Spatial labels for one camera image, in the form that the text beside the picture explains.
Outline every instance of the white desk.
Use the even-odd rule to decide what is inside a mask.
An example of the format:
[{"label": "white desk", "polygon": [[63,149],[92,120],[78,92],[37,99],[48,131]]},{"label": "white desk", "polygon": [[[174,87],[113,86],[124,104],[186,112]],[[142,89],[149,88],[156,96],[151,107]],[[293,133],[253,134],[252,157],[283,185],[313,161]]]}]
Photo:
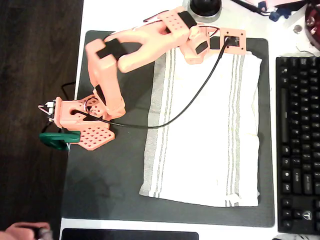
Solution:
[{"label": "white desk", "polygon": [[[83,49],[86,32],[96,31],[121,31],[141,24],[143,19],[163,10],[171,10],[183,4],[182,0],[161,0],[156,3],[151,0],[84,0],[82,25],[79,44],[78,66],[76,75],[76,91],[79,86],[80,70],[83,57]],[[263,38],[269,43],[269,81],[270,81],[270,105],[271,105],[271,138],[273,159],[273,182],[277,186],[276,174],[276,85],[275,85],[275,58],[287,53],[296,53],[296,42],[300,36],[284,27],[284,18],[278,22],[272,22],[267,17],[237,5],[229,0],[222,2],[223,9],[220,18],[215,22],[218,26],[245,29],[248,38]],[[277,189],[274,188],[274,209],[277,216]],[[166,222],[141,222],[120,220],[87,220],[66,219],[61,220],[61,231],[64,228],[87,229],[119,229],[119,230],[163,230],[197,232],[200,240],[271,240],[278,234],[277,217],[275,225],[271,228],[222,226],[208,224],[166,223]]]}]

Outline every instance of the pink robotic arm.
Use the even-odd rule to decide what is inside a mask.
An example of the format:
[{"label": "pink robotic arm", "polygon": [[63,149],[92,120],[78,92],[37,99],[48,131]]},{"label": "pink robotic arm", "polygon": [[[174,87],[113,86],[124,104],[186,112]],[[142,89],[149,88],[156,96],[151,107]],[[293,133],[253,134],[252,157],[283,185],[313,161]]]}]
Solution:
[{"label": "pink robotic arm", "polygon": [[[74,113],[84,111],[103,120],[122,117],[125,102],[117,78],[117,69],[123,73],[147,65],[172,48],[179,47],[189,64],[200,64],[210,49],[210,32],[220,30],[220,48],[225,37],[237,39],[237,45],[228,46],[225,53],[246,53],[246,32],[237,29],[218,28],[196,23],[183,7],[164,11],[152,17],[150,22],[132,29],[116,32],[106,39],[96,39],[85,46],[93,95],[82,100],[62,101],[60,97],[51,104],[52,120],[59,128],[81,131],[80,142],[74,143],[87,150],[94,150],[115,138],[109,124],[88,120],[88,116]],[[141,47],[130,54],[122,43],[140,43]]]}]

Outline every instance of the black keyboard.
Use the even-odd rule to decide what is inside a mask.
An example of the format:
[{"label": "black keyboard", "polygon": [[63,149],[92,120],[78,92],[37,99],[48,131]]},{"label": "black keyboard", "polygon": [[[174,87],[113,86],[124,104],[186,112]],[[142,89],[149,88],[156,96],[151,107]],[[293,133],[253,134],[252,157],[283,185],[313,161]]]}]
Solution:
[{"label": "black keyboard", "polygon": [[279,232],[320,235],[319,82],[319,57],[277,57]]}]

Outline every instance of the gray stripe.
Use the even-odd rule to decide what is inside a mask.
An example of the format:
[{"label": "gray stripe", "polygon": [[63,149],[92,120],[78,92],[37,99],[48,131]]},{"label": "gray stripe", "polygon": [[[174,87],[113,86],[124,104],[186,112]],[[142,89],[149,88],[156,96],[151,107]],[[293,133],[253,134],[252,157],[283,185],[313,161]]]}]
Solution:
[{"label": "gray stripe", "polygon": [[242,82],[242,71],[244,67],[245,55],[241,55],[240,59],[240,68],[239,68],[239,83],[238,83],[238,92],[237,92],[237,100],[236,100],[236,120],[235,120],[235,141],[236,141],[236,149],[235,149],[235,183],[234,183],[234,191],[239,194],[239,177],[240,177],[240,137],[239,137],[239,129],[240,129],[240,93],[241,93],[241,82]]},{"label": "gray stripe", "polygon": [[[165,104],[165,111],[164,111],[164,123],[167,122],[171,70],[172,70],[172,50],[170,50],[170,68],[169,68],[168,88],[167,88],[167,93],[166,93],[166,104]],[[157,171],[157,176],[156,176],[156,188],[155,188],[155,192],[153,193],[154,198],[156,198],[156,192],[158,191],[158,188],[159,188],[160,166],[161,166],[162,152],[163,152],[163,148],[164,148],[164,138],[165,138],[165,129],[163,129],[163,131],[162,131],[161,150],[160,150],[160,155],[159,155],[159,164],[158,164],[158,171]]]},{"label": "gray stripe", "polygon": [[235,64],[235,55],[233,55],[232,59],[232,71],[231,71],[231,84],[230,84],[230,94],[229,94],[229,104],[228,104],[228,172],[226,177],[226,190],[225,195],[228,195],[228,182],[229,182],[229,169],[230,169],[230,102],[231,102],[231,94],[232,94],[232,84],[234,79],[234,64]]},{"label": "gray stripe", "polygon": [[[148,114],[148,125],[155,126],[160,124],[160,112],[163,106],[162,96],[164,92],[164,81],[167,55],[166,53],[159,57],[154,63],[153,86],[151,94],[151,104]],[[157,148],[158,129],[148,130],[145,150],[144,150],[144,168],[143,168],[143,185],[139,191],[140,195],[148,196],[151,190],[154,176],[154,163]]]},{"label": "gray stripe", "polygon": [[230,186],[230,193],[233,194],[233,179],[234,179],[234,166],[235,166],[235,142],[234,142],[234,137],[235,137],[235,124],[234,124],[234,119],[235,119],[235,111],[234,106],[235,106],[235,99],[236,99],[236,89],[238,85],[238,62],[239,62],[239,55],[236,56],[236,64],[235,64],[235,77],[234,77],[234,92],[233,92],[233,98],[232,98],[232,126],[231,126],[231,134],[232,134],[232,148],[231,148],[231,153],[232,153],[232,166],[231,166],[231,186]]},{"label": "gray stripe", "polygon": [[[172,99],[173,99],[173,92],[174,92],[174,83],[175,83],[175,70],[176,70],[176,49],[173,49],[173,62],[172,62],[172,87],[171,87],[171,99],[170,99],[170,108],[169,108],[169,117],[168,121],[170,121],[171,115],[171,108],[172,108]],[[168,146],[168,135],[169,135],[169,127],[170,125],[166,126],[166,138],[165,138],[165,150],[164,150],[164,157],[163,157],[163,165],[161,171],[161,181],[160,181],[160,191],[158,193],[158,198],[160,198],[160,193],[162,191],[162,182],[164,178],[164,169],[166,164],[166,153],[167,153],[167,146]]]}]

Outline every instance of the wire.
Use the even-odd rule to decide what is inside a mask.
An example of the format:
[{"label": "wire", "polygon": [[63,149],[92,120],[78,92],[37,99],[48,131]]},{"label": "wire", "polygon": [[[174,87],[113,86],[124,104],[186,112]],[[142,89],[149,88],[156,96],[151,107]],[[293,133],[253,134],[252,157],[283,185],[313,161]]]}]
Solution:
[{"label": "wire", "polygon": [[177,118],[179,118],[189,107],[190,105],[195,101],[195,99],[198,97],[198,95],[201,93],[202,89],[206,86],[206,84],[208,83],[209,79],[211,78],[212,74],[214,73],[220,59],[222,58],[222,55],[224,54],[224,51],[229,43],[230,39],[226,38],[223,47],[220,50],[220,53],[218,55],[218,58],[211,70],[211,72],[209,73],[208,77],[206,78],[206,80],[204,81],[204,83],[202,84],[202,86],[200,87],[200,89],[197,91],[197,93],[194,95],[194,97],[191,99],[191,101],[187,104],[187,106],[185,106],[185,108],[177,115],[175,116],[173,119],[171,119],[170,121],[162,124],[162,125],[158,125],[158,126],[142,126],[142,125],[134,125],[134,124],[124,124],[124,123],[117,123],[117,122],[112,122],[112,121],[108,121],[108,120],[104,120],[101,118],[98,118],[96,116],[92,116],[89,113],[83,112],[83,111],[79,111],[79,110],[73,110],[71,114],[82,114],[85,115],[86,117],[90,117],[92,119],[96,119],[97,121],[101,121],[103,123],[107,123],[107,124],[111,124],[111,125],[115,125],[115,126],[119,126],[119,127],[125,127],[125,128],[134,128],[134,129],[159,129],[159,128],[163,128],[169,124],[171,124],[174,120],[176,120]]},{"label": "wire", "polygon": [[65,91],[65,87],[66,87],[66,86],[69,86],[69,85],[74,85],[74,84],[76,84],[75,81],[67,82],[67,83],[61,85],[61,90],[62,90],[62,92],[63,92],[63,94],[64,94],[64,96],[65,96],[65,99],[67,99],[68,101],[69,101],[69,97],[68,97],[67,92]]},{"label": "wire", "polygon": [[44,105],[38,105],[38,109],[40,109],[42,112],[51,115],[47,110],[43,109]]}]

